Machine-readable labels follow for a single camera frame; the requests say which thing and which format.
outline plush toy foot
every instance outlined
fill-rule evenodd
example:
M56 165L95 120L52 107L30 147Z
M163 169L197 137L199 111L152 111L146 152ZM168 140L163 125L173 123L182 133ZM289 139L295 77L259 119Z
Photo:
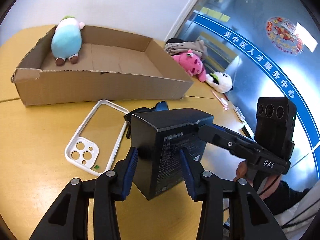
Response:
M58 57L57 59L56 59L56 65L57 66L63 66L64 65L64 62L65 62L65 59L64 58L62 58L62 57Z
M78 54L74 54L71 57L69 57L69 61L71 62L71 64L78 63Z

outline human hand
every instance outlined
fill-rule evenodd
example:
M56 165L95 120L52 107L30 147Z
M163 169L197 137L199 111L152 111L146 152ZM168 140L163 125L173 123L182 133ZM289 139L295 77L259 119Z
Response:
M238 165L238 168L236 170L236 177L233 179L233 181L236 181L237 179L240 179L240 178L246 179L245 174L247 173L247 171L248 171L247 163L245 161L240 162ZM269 176L266 184L263 187L263 190L265 190L267 187L269 187L271 185L271 183L273 183L273 181L276 179L276 177L277 177L277 175ZM276 180L276 182L265 193L263 193L260 196L260 198L262 200L264 200L265 198L272 195L276 191L276 189L278 188L280 180L281 180L281 176Z

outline white wall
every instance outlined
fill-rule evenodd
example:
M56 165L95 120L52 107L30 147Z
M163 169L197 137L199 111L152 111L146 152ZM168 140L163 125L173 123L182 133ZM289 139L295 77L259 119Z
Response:
M21 29L57 24L65 15L164 40L192 0L17 0L0 25L0 46Z

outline black box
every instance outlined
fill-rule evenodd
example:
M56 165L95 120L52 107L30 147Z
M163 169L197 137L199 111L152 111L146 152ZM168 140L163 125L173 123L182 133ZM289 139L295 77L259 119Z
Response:
M197 132L212 122L212 115L193 108L132 115L131 146L139 156L133 182L148 200L183 181L178 148L186 147L194 160L201 160L206 142Z
M279 158L291 158L297 107L287 97L261 97L254 140Z

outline screw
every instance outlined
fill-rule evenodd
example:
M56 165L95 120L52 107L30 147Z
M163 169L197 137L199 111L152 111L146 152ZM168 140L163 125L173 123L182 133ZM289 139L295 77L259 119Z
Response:
M71 180L72 185L77 185L79 182L80 182L80 180L78 178L74 178Z
M113 171L113 170L110 170L110 171L107 171L106 172L106 175L108 176L108 177L112 177L112 176L114 176L116 173Z
M202 175L206 178L211 177L212 173L210 171L204 171L202 172Z
M239 182L240 185L247 184L247 181L245 179L243 179L243 178L239 179L238 182Z

